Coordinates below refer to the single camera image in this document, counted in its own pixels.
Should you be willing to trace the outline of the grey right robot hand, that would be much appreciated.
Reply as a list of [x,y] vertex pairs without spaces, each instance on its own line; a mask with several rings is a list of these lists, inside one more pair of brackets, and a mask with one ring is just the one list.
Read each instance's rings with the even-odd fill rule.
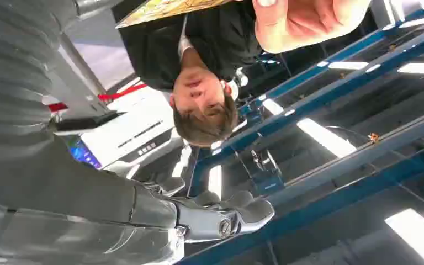
[[250,234],[273,216],[249,192],[168,197],[74,160],[53,134],[0,135],[0,264],[175,264],[189,243]]

